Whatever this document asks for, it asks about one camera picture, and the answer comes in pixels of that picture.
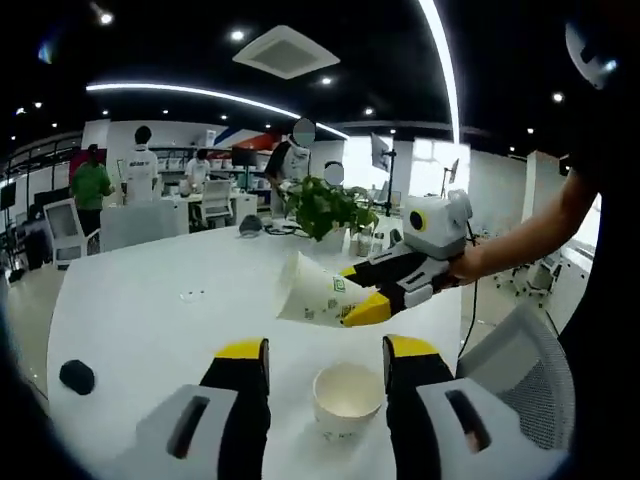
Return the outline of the person's right hand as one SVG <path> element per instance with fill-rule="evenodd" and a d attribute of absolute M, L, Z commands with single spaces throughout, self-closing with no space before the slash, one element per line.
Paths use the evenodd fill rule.
<path fill-rule="evenodd" d="M 494 268 L 481 245 L 469 246 L 449 264 L 448 274 L 454 283 L 466 285 L 494 273 Z"/>

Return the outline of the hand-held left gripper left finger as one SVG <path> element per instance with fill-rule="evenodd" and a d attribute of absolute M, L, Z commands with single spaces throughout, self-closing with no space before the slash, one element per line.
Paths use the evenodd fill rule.
<path fill-rule="evenodd" d="M 112 462 L 114 479 L 260 479 L 271 424 L 269 341 L 219 350 L 197 385 L 184 385 L 136 426 Z"/>

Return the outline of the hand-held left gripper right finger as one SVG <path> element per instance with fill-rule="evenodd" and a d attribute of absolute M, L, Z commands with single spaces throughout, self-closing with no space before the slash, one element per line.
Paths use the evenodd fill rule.
<path fill-rule="evenodd" d="M 382 340 L 386 422 L 399 479 L 551 479 L 556 452 L 521 430 L 515 410 L 455 377 L 430 343 Z"/>

